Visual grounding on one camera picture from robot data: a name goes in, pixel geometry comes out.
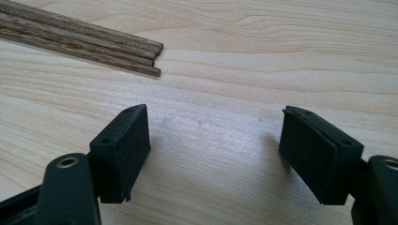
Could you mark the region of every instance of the wooden table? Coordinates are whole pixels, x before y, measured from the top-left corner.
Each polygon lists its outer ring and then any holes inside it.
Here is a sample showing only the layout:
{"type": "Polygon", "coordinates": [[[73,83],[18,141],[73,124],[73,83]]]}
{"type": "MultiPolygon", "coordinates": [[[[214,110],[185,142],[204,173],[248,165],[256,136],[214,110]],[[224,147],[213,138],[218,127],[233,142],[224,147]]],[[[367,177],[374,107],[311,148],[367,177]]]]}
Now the wooden table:
{"type": "Polygon", "coordinates": [[[398,158],[392,0],[18,2],[164,43],[157,80],[0,41],[0,201],[123,109],[148,107],[152,150],[103,224],[351,224],[278,153],[286,105],[398,158]]]}

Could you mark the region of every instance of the wood grain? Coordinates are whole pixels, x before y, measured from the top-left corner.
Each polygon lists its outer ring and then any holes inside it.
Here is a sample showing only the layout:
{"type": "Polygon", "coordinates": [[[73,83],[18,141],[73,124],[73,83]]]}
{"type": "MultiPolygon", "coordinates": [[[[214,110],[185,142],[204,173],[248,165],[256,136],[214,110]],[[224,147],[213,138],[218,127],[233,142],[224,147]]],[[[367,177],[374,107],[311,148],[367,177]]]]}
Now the wood grain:
{"type": "MultiPolygon", "coordinates": [[[[30,42],[33,42],[35,38],[45,38],[53,42],[59,42],[62,46],[68,46],[70,48],[70,52],[75,52],[74,49],[77,49],[76,51],[84,50],[87,52],[109,55],[112,56],[114,59],[120,59],[121,61],[125,61],[126,63],[138,63],[150,67],[154,66],[153,60],[125,52],[120,52],[112,48],[102,47],[100,46],[101,41],[99,41],[99,44],[91,44],[89,42],[86,42],[87,40],[91,39],[90,37],[81,36],[79,34],[72,34],[69,31],[44,25],[38,22],[30,22],[27,20],[9,16],[4,13],[0,13],[0,27],[3,30],[9,29],[10,31],[15,31],[14,33],[22,33],[26,36],[31,36],[32,38],[31,40],[29,40],[30,42]]],[[[38,43],[36,45],[33,44],[33,46],[38,45],[43,46],[43,48],[46,49],[46,46],[42,43],[38,43]]]]}
{"type": "Polygon", "coordinates": [[[352,198],[320,205],[279,155],[285,105],[398,158],[396,2],[19,2],[167,48],[151,80],[1,41],[1,200],[141,103],[152,150],[103,224],[352,224],[352,198]]]}
{"type": "Polygon", "coordinates": [[[130,59],[132,61],[140,61],[139,57],[144,57],[150,60],[141,60],[140,63],[144,65],[153,66],[153,62],[157,57],[154,52],[137,49],[134,47],[115,44],[111,41],[103,40],[100,38],[90,37],[86,35],[81,35],[78,33],[70,32],[67,30],[63,30],[54,26],[49,26],[46,24],[42,24],[39,22],[32,22],[28,20],[24,20],[18,17],[10,16],[4,13],[0,13],[0,25],[2,27],[6,27],[8,29],[23,32],[25,34],[39,37],[39,38],[47,38],[50,40],[57,41],[60,39],[64,44],[76,46],[75,43],[79,43],[78,46],[84,45],[90,51],[96,51],[98,46],[103,48],[101,49],[109,49],[107,52],[112,55],[112,53],[120,53],[120,57],[130,59]]]}
{"type": "Polygon", "coordinates": [[[142,50],[149,50],[157,54],[160,54],[163,49],[163,44],[157,41],[124,34],[115,30],[105,29],[94,24],[81,22],[37,8],[30,8],[8,0],[0,1],[0,12],[38,23],[56,26],[75,33],[95,38],[102,38],[122,45],[128,45],[142,50]]]}
{"type": "Polygon", "coordinates": [[[11,31],[0,26],[0,38],[21,42],[23,44],[32,45],[35,47],[43,48],[46,50],[54,51],[57,53],[69,54],[78,58],[83,58],[91,60],[94,62],[99,62],[105,65],[113,66],[116,68],[124,68],[131,71],[141,72],[151,76],[159,77],[161,75],[161,70],[153,66],[153,62],[150,61],[149,65],[141,65],[143,58],[138,58],[134,63],[131,62],[132,56],[123,59],[120,58],[121,52],[111,52],[105,48],[96,48],[95,52],[91,51],[91,48],[86,48],[87,43],[81,43],[79,41],[74,41],[73,45],[79,48],[64,44],[61,37],[58,37],[57,41],[52,41],[49,39],[41,37],[32,37],[30,35],[11,31]]]}

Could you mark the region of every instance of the black plastic part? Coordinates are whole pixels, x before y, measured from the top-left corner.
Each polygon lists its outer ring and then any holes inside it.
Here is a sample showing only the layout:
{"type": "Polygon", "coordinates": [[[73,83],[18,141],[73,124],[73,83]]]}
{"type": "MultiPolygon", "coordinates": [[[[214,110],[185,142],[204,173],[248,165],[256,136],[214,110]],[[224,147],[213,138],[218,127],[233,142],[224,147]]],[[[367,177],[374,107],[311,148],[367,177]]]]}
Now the black plastic part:
{"type": "Polygon", "coordinates": [[[379,224],[375,207],[372,204],[364,203],[359,200],[354,201],[354,205],[351,209],[351,217],[354,225],[379,224]]]}
{"type": "Polygon", "coordinates": [[[96,193],[102,203],[130,200],[130,192],[150,150],[146,105],[121,112],[91,143],[96,193]]]}
{"type": "Polygon", "coordinates": [[[398,159],[375,156],[368,165],[367,183],[379,224],[398,224],[398,159]]]}
{"type": "Polygon", "coordinates": [[[35,215],[40,186],[0,202],[0,225],[31,224],[35,215]]]}
{"type": "Polygon", "coordinates": [[[47,166],[33,224],[100,224],[86,155],[64,155],[47,166]]]}
{"type": "Polygon", "coordinates": [[[279,151],[323,204],[344,204],[363,145],[313,112],[286,106],[279,151]]]}

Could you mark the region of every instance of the wooden stick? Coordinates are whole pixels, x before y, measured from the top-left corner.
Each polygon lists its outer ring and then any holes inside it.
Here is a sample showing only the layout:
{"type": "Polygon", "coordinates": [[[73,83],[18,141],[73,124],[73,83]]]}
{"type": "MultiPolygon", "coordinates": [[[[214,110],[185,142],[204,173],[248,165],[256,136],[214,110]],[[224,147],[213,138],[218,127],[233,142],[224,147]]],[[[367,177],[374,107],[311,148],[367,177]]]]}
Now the wooden stick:
{"type": "Polygon", "coordinates": [[[144,73],[151,76],[159,77],[161,75],[161,70],[155,67],[148,67],[141,64],[132,64],[129,61],[116,58],[111,55],[91,52],[87,49],[71,48],[69,45],[61,44],[57,41],[51,41],[41,37],[32,37],[16,31],[7,30],[5,28],[0,28],[0,38],[21,42],[57,53],[64,53],[75,57],[106,64],[109,66],[144,73]]]}
{"type": "Polygon", "coordinates": [[[55,26],[82,35],[102,38],[117,44],[128,45],[137,49],[154,52],[157,55],[159,55],[163,49],[163,44],[157,41],[106,29],[88,22],[78,21],[8,0],[0,0],[0,12],[30,21],[55,26]]]}
{"type": "Polygon", "coordinates": [[[70,38],[77,37],[84,40],[90,40],[90,37],[82,36],[79,34],[72,34],[70,31],[62,30],[49,25],[44,25],[38,22],[31,22],[4,13],[0,13],[0,27],[18,31],[32,37],[46,38],[52,41],[60,42],[64,45],[69,45],[74,48],[85,49],[91,52],[102,53],[121,59],[131,60],[132,62],[144,64],[147,66],[153,66],[154,64],[153,61],[150,59],[142,58],[125,52],[116,51],[114,49],[104,48],[96,44],[77,40],[75,38],[70,38]]]}

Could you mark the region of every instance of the black clamp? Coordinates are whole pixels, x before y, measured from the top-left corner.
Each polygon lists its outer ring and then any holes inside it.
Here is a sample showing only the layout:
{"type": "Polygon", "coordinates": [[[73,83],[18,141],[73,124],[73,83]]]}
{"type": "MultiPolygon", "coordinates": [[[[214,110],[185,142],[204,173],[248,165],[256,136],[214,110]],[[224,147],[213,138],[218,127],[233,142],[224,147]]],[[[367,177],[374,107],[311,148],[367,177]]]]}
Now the black clamp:
{"type": "Polygon", "coordinates": [[[280,153],[322,204],[355,198],[354,224],[398,224],[398,160],[360,158],[363,145],[313,112],[286,106],[280,153]]]}
{"type": "Polygon", "coordinates": [[[130,200],[150,150],[146,105],[121,112],[91,143],[47,166],[43,184],[0,203],[1,224],[101,224],[102,203],[130,200]]]}

